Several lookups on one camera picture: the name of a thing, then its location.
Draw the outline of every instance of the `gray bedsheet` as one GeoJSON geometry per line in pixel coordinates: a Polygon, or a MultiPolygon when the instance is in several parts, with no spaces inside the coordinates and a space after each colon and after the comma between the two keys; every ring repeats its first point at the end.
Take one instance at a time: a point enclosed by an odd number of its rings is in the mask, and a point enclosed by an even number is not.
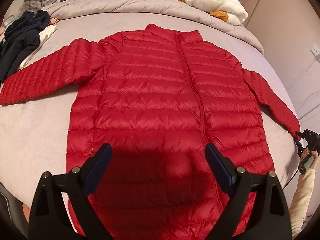
{"type": "MultiPolygon", "coordinates": [[[[261,53],[248,43],[194,21],[150,13],[101,13],[62,20],[57,30],[32,58],[34,62],[70,44],[75,38],[98,41],[119,31],[142,30],[149,23],[179,31],[199,30],[204,40],[227,49],[248,70],[260,73],[294,112],[281,81],[261,53]]],[[[13,106],[0,106],[0,181],[23,203],[31,206],[44,171],[65,172],[65,153],[71,105],[76,86],[13,106]]],[[[276,173],[284,184],[297,166],[291,135],[263,113],[264,129],[276,173]]]]}

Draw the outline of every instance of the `metal screw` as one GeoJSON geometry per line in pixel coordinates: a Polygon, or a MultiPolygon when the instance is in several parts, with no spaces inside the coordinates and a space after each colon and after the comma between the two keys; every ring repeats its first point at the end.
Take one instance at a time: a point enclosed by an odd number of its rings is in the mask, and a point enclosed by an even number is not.
{"type": "Polygon", "coordinates": [[[274,178],[276,176],[276,174],[273,171],[269,171],[268,174],[272,178],[274,178]]]}
{"type": "Polygon", "coordinates": [[[80,171],[80,167],[73,167],[71,171],[72,173],[77,174],[80,171]]]}
{"type": "Polygon", "coordinates": [[[237,168],[237,171],[238,171],[239,173],[245,173],[245,172],[246,172],[246,170],[245,170],[244,167],[238,167],[238,168],[237,168]]]}
{"type": "Polygon", "coordinates": [[[49,176],[50,176],[50,172],[48,172],[48,171],[45,171],[44,173],[42,173],[43,178],[47,178],[49,176]]]}

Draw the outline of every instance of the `black cable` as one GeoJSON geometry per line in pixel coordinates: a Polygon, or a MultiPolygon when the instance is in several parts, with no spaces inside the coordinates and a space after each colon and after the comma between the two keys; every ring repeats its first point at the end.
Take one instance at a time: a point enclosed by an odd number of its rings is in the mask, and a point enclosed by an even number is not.
{"type": "MultiPolygon", "coordinates": [[[[320,137],[319,137],[318,140],[316,141],[316,143],[315,143],[315,145],[313,146],[312,150],[309,151],[309,153],[311,153],[311,152],[315,149],[315,147],[316,147],[316,145],[318,144],[319,141],[320,141],[320,137]]],[[[283,190],[285,189],[286,186],[288,186],[288,184],[291,182],[291,180],[294,178],[294,176],[296,176],[296,174],[298,173],[298,171],[299,171],[299,169],[297,169],[297,171],[296,171],[295,174],[291,177],[291,179],[287,182],[287,184],[284,185],[284,187],[282,188],[283,190]]]]}
{"type": "Polygon", "coordinates": [[[297,169],[297,171],[295,172],[295,174],[291,177],[291,179],[288,181],[287,184],[285,184],[285,186],[282,189],[285,189],[285,187],[291,182],[291,180],[294,178],[294,176],[296,176],[296,174],[298,173],[299,169],[297,169]]]}

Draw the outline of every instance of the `jacket collar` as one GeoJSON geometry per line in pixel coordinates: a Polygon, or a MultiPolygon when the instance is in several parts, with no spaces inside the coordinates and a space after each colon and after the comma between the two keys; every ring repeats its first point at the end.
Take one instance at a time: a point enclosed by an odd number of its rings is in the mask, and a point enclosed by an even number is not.
{"type": "Polygon", "coordinates": [[[203,41],[199,31],[192,31],[192,32],[185,33],[185,32],[179,32],[175,30],[163,29],[154,24],[149,24],[145,30],[150,32],[153,35],[156,35],[158,37],[164,38],[169,41],[174,41],[176,36],[178,36],[181,43],[197,43],[197,42],[203,41]]]}

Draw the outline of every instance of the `dark clothing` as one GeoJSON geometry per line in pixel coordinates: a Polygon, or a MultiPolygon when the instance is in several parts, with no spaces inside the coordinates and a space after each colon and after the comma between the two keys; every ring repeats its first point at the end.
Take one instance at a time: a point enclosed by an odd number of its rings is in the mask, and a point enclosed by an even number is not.
{"type": "Polygon", "coordinates": [[[40,44],[39,32],[49,24],[50,16],[46,11],[24,12],[5,31],[5,42],[0,46],[0,80],[12,75],[21,62],[40,44]]]}

